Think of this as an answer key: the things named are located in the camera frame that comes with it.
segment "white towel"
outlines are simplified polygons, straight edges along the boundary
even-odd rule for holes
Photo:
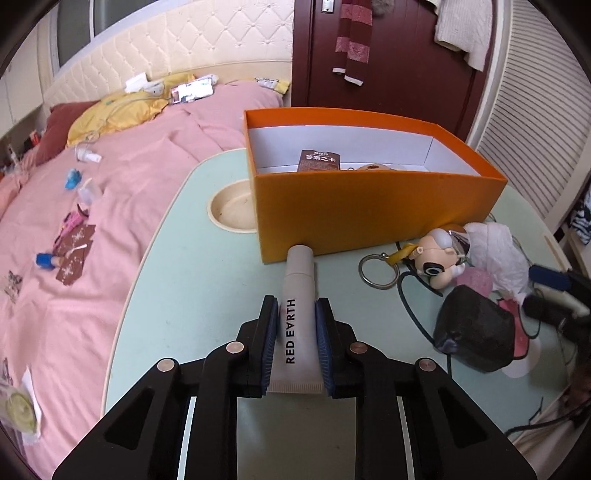
[[[481,72],[491,33],[491,0],[441,0],[435,41],[451,50],[465,51],[468,65]]]

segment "tube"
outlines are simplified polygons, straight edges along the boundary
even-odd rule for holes
[[[287,252],[277,341],[268,392],[324,392],[318,359],[314,254],[304,245]]]

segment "orange box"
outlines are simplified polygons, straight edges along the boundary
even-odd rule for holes
[[[418,238],[483,221],[506,178],[438,125],[333,108],[245,112],[261,257],[314,255]],[[302,150],[340,155],[340,171],[296,172]],[[348,170],[381,163],[393,170]]]

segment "black pouch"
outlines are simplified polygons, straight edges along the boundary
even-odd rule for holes
[[[466,285],[446,297],[433,333],[435,348],[471,367],[494,372],[514,358],[513,315]]]

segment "scarf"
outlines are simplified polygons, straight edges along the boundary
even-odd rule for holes
[[[359,86],[363,85],[369,61],[373,17],[371,0],[341,3],[333,72]]]

